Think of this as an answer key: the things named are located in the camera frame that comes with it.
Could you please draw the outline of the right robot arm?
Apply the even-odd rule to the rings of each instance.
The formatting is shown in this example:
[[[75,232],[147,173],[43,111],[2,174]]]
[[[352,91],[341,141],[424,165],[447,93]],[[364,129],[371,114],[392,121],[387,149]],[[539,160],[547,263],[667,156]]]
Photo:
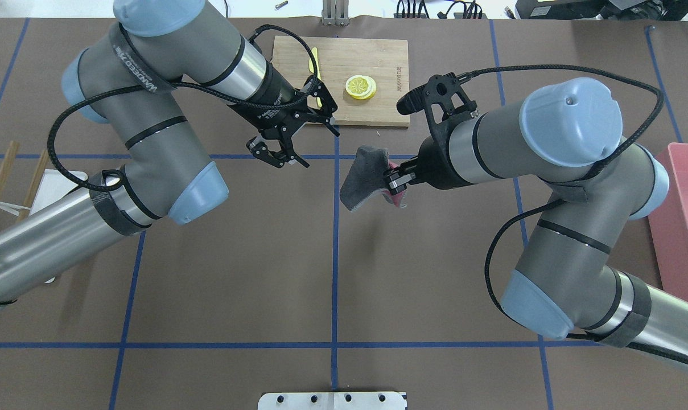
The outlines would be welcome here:
[[[476,114],[461,80],[435,75],[397,102],[424,112],[429,136],[388,174],[398,194],[533,175],[551,189],[497,306],[553,340],[581,339],[658,356],[688,371],[688,303],[608,265],[625,224],[656,210],[668,174],[623,135],[606,85],[579,77]]]

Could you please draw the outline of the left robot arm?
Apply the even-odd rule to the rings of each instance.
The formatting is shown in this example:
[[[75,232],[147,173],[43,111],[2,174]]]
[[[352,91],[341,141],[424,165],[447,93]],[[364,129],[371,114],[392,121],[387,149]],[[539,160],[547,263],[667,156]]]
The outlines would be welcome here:
[[[0,233],[0,310],[51,278],[154,221],[190,223],[229,190],[173,92],[197,90],[256,129],[250,152],[275,167],[306,165],[292,137],[329,126],[336,104],[315,73],[295,87],[208,1],[115,1],[115,21],[66,68],[68,109],[53,122],[47,153],[74,188]],[[81,114],[107,124],[129,161],[78,178],[56,153],[60,127]]]

